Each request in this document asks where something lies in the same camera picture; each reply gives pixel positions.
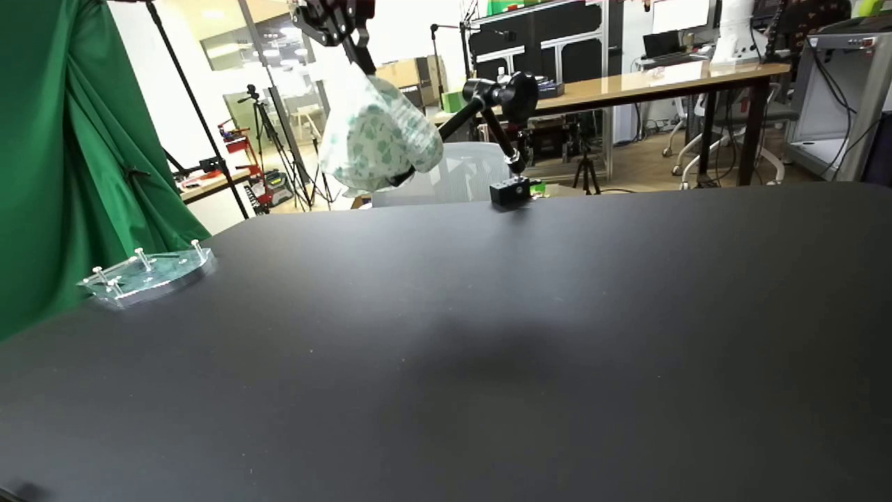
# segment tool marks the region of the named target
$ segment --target green backdrop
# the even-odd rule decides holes
[[[177,201],[104,0],[0,17],[0,339],[80,301],[91,265],[207,237]]]

